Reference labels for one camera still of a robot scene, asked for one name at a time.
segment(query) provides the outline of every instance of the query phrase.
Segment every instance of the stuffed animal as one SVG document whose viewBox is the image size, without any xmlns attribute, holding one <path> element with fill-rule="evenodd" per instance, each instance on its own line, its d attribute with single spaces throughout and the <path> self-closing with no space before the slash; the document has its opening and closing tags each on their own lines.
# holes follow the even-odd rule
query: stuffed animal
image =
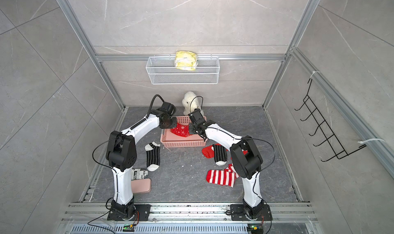
<svg viewBox="0 0 394 234">
<path fill-rule="evenodd" d="M 182 100 L 182 105 L 185 107 L 185 111 L 183 112 L 183 115 L 188 115 L 189 113 L 191 113 L 191 111 L 194 111 L 194 109 L 198 108 L 198 109 L 200 109 L 201 114 L 204 116 L 204 111 L 201 110 L 201 106 L 198 102 L 198 97 L 195 98 L 196 96 L 197 95 L 192 91 L 189 91 L 185 94 L 185 97 Z"/>
</svg>

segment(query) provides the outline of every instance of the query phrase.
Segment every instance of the wall hook rack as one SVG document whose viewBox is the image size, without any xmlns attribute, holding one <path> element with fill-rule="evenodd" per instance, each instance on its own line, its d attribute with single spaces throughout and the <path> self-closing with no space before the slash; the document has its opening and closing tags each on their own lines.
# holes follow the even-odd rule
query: wall hook rack
<svg viewBox="0 0 394 234">
<path fill-rule="evenodd" d="M 313 146 L 318 147 L 318 146 L 322 145 L 323 143 L 328 142 L 328 144 L 330 145 L 330 148 L 331 148 L 332 151 L 334 152 L 334 156 L 333 156 L 333 157 L 331 157 L 331 158 L 329 158 L 329 159 L 327 159 L 327 160 L 321 160 L 321 161 L 322 161 L 322 162 L 327 162 L 327 161 L 331 160 L 331 159 L 334 158 L 334 157 L 337 157 L 337 158 L 340 160 L 340 159 L 342 159 L 342 158 L 344 158 L 344 157 L 346 157 L 346 156 L 351 155 L 352 153 L 354 153 L 354 152 L 356 152 L 356 151 L 359 151 L 359 150 L 362 149 L 362 148 L 365 148 L 367 145 L 363 144 L 363 145 L 361 145 L 358 149 L 356 149 L 356 150 L 354 150 L 354 151 L 352 151 L 352 152 L 350 152 L 350 153 L 346 151 L 346 149 L 342 146 L 342 143 L 339 141 L 339 139 L 338 139 L 337 136 L 335 135 L 335 133 L 334 133 L 334 131 L 332 130 L 331 126 L 327 123 L 326 119 L 324 118 L 324 116 L 322 115 L 322 113 L 320 112 L 320 110 L 317 108 L 317 106 L 315 105 L 315 103 L 312 101 L 312 99 L 311 99 L 310 96 L 309 96 L 309 90 L 310 90 L 310 86 L 311 86 L 311 84 L 312 84 L 312 79 L 309 79 L 309 80 L 308 80 L 308 84 L 309 84 L 308 92 L 307 92 L 306 96 L 305 96 L 304 99 L 303 99 L 303 104 L 301 105 L 301 107 L 300 107 L 299 109 L 294 109 L 294 110 L 295 110 L 295 111 L 298 111 L 298 110 L 300 110 L 304 105 L 308 108 L 310 114 L 308 115 L 308 117 L 307 117 L 306 119 L 300 119 L 300 120 L 301 120 L 301 121 L 306 121 L 309 117 L 312 116 L 313 119 L 316 121 L 316 123 L 317 123 L 318 126 L 316 127 L 315 132 L 314 132 L 313 134 L 310 134 L 310 133 L 309 133 L 309 135 L 310 135 L 310 136 L 314 136 L 314 135 L 316 134 L 316 132 L 318 131 L 318 129 L 320 128 L 320 130 L 322 131 L 322 133 L 323 133 L 323 135 L 324 135 L 324 138 L 325 138 L 320 144 L 318 144 L 318 145 L 313 144 Z M 310 102 L 313 104 L 313 108 L 309 108 L 309 106 L 307 105 L 307 101 L 308 101 L 308 100 L 310 100 Z M 320 122 L 320 123 L 318 122 L 318 120 L 316 119 L 315 115 L 313 114 L 313 113 L 316 112 L 316 111 L 319 112 L 320 116 L 323 118 L 323 121 Z M 323 123 L 326 123 L 326 125 L 327 125 L 328 128 L 330 129 L 332 135 L 328 136 L 326 133 L 324 133 L 324 131 L 323 131 L 322 127 L 321 127 Z M 334 150 L 334 148 L 333 148 L 333 146 L 332 146 L 332 142 L 329 141 L 329 139 L 332 138 L 332 137 L 334 137 L 334 139 L 336 139 L 336 140 L 338 141 L 339 145 L 340 145 L 341 148 L 342 148 L 341 151 L 340 151 L 339 153 L 336 153 L 336 152 L 335 152 L 335 150 Z"/>
</svg>

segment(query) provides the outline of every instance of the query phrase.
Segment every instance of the red sock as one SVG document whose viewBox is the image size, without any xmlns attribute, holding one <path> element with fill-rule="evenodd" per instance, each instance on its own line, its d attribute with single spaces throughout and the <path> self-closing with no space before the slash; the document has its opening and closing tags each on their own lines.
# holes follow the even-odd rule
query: red sock
<svg viewBox="0 0 394 234">
<path fill-rule="evenodd" d="M 191 136 L 189 134 L 189 125 L 183 125 L 180 123 L 177 123 L 175 128 L 170 129 L 170 132 L 185 138 Z"/>
<path fill-rule="evenodd" d="M 208 146 L 208 147 L 205 147 L 205 148 L 203 148 L 203 155 L 206 157 L 206 158 L 213 158 L 214 156 L 215 156 L 215 152 L 214 152 L 214 150 L 212 149 L 212 145 L 210 145 L 210 146 Z"/>
<path fill-rule="evenodd" d="M 206 175 L 208 183 L 234 187 L 235 173 L 224 170 L 209 170 Z"/>
</svg>

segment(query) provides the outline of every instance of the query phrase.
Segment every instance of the wire basket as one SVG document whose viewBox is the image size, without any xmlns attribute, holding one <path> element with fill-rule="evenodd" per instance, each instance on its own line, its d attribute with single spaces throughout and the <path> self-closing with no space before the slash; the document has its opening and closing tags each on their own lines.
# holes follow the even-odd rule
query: wire basket
<svg viewBox="0 0 394 234">
<path fill-rule="evenodd" d="M 146 66 L 152 84 L 217 84 L 219 81 L 219 57 L 201 56 L 195 70 L 175 67 L 175 56 L 149 57 Z"/>
</svg>

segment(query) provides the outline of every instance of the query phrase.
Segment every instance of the pink box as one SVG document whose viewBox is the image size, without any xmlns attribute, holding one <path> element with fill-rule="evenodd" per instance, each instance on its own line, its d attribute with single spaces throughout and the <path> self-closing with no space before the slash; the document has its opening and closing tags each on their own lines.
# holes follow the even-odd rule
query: pink box
<svg viewBox="0 0 394 234">
<path fill-rule="evenodd" d="M 176 121 L 182 125 L 189 125 L 191 122 L 189 116 L 176 116 Z M 206 141 L 197 134 L 185 138 L 175 135 L 170 129 L 162 130 L 160 142 L 166 148 L 204 147 L 206 144 Z"/>
</svg>

